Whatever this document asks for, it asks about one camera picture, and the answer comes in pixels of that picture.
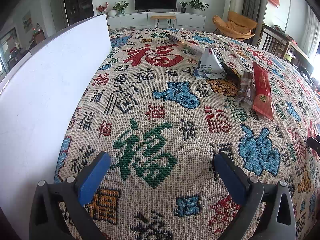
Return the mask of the white tv cabinet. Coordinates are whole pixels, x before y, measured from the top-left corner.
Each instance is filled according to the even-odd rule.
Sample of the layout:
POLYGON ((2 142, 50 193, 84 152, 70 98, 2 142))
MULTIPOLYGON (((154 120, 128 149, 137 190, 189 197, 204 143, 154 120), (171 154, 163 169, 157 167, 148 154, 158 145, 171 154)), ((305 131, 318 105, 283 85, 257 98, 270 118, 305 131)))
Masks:
POLYGON ((206 16, 185 12, 135 12, 107 18, 111 30, 120 28, 183 28, 204 30, 206 16))

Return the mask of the small potted plant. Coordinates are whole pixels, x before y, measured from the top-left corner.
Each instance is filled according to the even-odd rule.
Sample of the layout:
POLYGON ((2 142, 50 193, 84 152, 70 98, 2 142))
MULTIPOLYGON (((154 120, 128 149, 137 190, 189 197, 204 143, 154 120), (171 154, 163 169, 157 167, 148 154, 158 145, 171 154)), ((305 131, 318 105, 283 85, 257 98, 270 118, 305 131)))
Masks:
POLYGON ((180 1, 180 5, 181 5, 181 12, 185 13, 186 12, 186 6, 187 6, 187 2, 185 1, 180 1))

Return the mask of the white storage box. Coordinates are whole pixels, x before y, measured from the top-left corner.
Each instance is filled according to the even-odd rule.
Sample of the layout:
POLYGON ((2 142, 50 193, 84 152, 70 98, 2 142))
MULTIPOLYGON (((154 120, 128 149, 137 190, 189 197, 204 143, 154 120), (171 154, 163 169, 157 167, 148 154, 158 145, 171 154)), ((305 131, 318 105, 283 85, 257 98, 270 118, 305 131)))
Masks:
POLYGON ((20 239, 36 185, 53 182, 71 117, 110 52, 107 18, 95 16, 41 42, 1 81, 1 209, 20 239))

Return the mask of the white blue triangular snack bag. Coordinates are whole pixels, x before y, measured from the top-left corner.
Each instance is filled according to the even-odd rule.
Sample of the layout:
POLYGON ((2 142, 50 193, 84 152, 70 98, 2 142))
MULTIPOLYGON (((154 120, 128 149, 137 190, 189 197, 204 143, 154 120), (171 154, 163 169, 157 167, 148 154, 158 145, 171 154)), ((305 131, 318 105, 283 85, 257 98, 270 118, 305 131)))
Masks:
POLYGON ((198 62, 194 70, 194 77, 197 80, 224 79, 226 71, 214 54, 212 47, 208 47, 198 62))

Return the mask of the small wooden stool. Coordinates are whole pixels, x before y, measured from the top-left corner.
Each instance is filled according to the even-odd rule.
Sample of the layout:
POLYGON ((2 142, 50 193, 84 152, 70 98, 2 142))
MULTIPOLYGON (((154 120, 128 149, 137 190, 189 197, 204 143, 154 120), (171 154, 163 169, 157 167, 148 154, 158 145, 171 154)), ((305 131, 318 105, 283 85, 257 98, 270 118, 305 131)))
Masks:
POLYGON ((177 20, 175 15, 152 15, 150 19, 155 21, 156 28, 159 27, 160 20, 166 20, 169 28, 172 27, 172 21, 177 20))

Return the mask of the orange lounge chair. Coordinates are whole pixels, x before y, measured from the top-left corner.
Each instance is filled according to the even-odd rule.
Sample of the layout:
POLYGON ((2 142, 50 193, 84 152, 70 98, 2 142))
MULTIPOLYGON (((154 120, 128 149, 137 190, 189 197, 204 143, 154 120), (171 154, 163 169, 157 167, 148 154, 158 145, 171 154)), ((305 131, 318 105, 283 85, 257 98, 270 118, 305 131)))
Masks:
POLYGON ((220 16, 213 17, 213 23, 225 36, 238 41, 244 41, 254 36, 253 30, 258 23, 254 20, 240 15, 234 11, 228 12, 228 19, 225 22, 220 16))

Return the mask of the green plant left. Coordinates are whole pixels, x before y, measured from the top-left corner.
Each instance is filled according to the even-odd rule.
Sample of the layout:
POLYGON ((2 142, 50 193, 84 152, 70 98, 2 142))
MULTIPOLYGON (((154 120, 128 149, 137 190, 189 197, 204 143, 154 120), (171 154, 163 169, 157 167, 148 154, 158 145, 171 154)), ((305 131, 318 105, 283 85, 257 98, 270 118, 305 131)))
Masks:
POLYGON ((118 14, 124 14, 125 9, 129 6, 129 3, 127 1, 118 1, 113 9, 117 11, 118 14))

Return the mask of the black display cabinet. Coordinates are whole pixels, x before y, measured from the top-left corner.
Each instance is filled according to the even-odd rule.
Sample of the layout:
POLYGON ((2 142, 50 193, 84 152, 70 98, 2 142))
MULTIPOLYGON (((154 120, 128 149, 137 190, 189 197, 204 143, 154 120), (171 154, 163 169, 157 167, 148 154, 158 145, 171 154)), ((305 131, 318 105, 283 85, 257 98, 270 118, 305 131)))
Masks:
POLYGON ((68 25, 94 16, 92 0, 63 0, 68 25))

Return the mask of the long snack packet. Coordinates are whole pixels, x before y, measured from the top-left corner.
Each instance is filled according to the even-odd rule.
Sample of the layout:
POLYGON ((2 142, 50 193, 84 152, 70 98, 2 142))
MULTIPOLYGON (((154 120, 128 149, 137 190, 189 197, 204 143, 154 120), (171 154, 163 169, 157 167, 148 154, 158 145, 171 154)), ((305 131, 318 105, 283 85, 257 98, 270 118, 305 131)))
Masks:
POLYGON ((187 41, 184 41, 183 39, 181 38, 178 38, 174 35, 171 35, 169 33, 165 33, 165 35, 172 41, 192 50, 194 53, 197 53, 197 54, 204 54, 204 50, 201 49, 201 48, 198 48, 196 45, 194 44, 191 44, 190 42, 187 42, 187 41))

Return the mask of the green potted plant right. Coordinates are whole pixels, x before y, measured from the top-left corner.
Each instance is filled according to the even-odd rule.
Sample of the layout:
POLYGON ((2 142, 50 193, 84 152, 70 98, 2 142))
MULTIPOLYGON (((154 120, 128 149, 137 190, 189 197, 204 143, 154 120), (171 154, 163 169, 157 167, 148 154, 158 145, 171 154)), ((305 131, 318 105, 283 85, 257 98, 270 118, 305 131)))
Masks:
POLYGON ((200 14, 201 12, 209 8, 209 4, 200 0, 189 0, 188 5, 191 6, 194 14, 200 14))

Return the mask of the patterned fu character tablecloth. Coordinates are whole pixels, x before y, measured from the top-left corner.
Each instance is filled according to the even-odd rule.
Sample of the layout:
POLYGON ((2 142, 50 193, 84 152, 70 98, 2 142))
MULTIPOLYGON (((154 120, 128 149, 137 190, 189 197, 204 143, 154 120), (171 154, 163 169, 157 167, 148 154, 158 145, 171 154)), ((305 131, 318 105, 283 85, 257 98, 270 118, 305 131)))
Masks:
POLYGON ((112 51, 69 123, 55 182, 76 176, 107 152, 111 168, 86 210, 107 239, 217 239, 239 210, 215 171, 228 155, 263 183, 285 180, 297 239, 319 210, 319 99, 287 62, 250 44, 185 29, 113 30, 112 51), (224 79, 197 80, 204 51, 238 76, 256 62, 268 72, 273 119, 233 98, 224 79))

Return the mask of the red snack packet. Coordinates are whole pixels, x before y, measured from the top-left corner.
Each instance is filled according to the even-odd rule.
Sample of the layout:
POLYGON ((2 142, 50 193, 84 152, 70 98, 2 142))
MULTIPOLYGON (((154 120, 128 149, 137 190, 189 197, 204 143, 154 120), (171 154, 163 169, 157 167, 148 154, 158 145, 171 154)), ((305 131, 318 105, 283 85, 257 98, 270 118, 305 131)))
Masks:
POLYGON ((273 119, 271 87, 268 72, 256 62, 253 62, 255 98, 252 108, 259 114, 273 119))

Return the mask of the clear brown snack packet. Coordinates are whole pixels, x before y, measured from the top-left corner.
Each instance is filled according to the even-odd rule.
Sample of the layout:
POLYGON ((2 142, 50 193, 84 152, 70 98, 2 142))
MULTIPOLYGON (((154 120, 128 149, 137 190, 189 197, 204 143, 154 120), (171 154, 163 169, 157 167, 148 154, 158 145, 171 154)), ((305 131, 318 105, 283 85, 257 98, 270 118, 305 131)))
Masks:
POLYGON ((237 102, 244 102, 247 105, 252 106, 255 97, 253 73, 244 71, 241 76, 238 76, 236 69, 232 69, 225 63, 221 63, 221 65, 226 71, 225 80, 235 89, 233 98, 235 98, 237 102))

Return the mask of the red flower vase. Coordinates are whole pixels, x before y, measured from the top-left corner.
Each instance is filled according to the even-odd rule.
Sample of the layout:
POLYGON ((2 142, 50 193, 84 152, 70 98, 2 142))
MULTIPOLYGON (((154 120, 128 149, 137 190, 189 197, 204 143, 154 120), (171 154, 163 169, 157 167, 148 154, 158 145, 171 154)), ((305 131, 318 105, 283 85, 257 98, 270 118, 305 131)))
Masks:
POLYGON ((96 11, 99 13, 99 14, 104 14, 105 12, 107 12, 107 7, 108 7, 108 2, 105 2, 103 4, 99 4, 97 7, 96 7, 96 11))

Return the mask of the dark wooden chair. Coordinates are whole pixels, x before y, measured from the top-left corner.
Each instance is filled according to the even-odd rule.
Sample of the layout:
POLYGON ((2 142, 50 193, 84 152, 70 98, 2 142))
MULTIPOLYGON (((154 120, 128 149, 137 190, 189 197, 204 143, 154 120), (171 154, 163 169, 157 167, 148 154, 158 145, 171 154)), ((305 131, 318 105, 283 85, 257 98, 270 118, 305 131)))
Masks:
POLYGON ((289 46, 290 40, 284 34, 266 24, 262 25, 257 44, 258 48, 275 55, 280 59, 285 59, 289 46))

